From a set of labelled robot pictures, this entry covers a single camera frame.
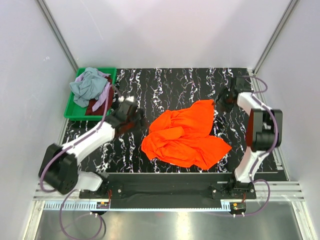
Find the orange t shirt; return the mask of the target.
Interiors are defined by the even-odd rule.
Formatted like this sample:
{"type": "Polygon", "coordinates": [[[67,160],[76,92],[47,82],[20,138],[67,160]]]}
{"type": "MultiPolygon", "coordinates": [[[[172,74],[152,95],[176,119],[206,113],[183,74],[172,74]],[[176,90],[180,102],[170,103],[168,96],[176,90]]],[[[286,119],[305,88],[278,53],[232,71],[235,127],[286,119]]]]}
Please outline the orange t shirt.
{"type": "Polygon", "coordinates": [[[149,127],[141,150],[152,160],[209,170],[230,150],[222,138],[211,135],[215,113],[212,99],[198,100],[191,107],[166,110],[149,127]]]}

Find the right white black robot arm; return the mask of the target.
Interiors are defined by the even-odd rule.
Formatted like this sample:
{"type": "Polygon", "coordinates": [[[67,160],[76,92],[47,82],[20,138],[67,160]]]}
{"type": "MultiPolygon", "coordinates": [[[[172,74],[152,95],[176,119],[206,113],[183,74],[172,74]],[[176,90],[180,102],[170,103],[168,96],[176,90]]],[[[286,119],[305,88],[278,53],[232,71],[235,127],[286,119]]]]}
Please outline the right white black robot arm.
{"type": "Polygon", "coordinates": [[[225,186],[228,195],[236,199],[253,190],[254,176],[261,163],[281,144],[283,112],[270,108],[253,92],[238,91],[231,87],[225,87],[218,94],[215,103],[225,112],[238,106],[249,116],[245,153],[225,186]]]}

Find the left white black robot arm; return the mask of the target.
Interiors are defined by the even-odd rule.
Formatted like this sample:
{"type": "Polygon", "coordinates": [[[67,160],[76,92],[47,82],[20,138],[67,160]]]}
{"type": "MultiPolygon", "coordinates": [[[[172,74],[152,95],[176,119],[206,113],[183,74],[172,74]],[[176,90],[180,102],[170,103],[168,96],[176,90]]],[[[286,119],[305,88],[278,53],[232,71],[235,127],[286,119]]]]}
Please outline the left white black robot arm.
{"type": "Polygon", "coordinates": [[[90,191],[95,197],[103,198],[108,193],[105,178],[94,172],[80,171],[80,163],[105,143],[124,133],[145,127],[144,110],[139,108],[133,96],[120,102],[110,114],[91,130],[63,145],[56,143],[47,147],[38,172],[39,185],[43,192],[70,194],[75,190],[90,191]]]}

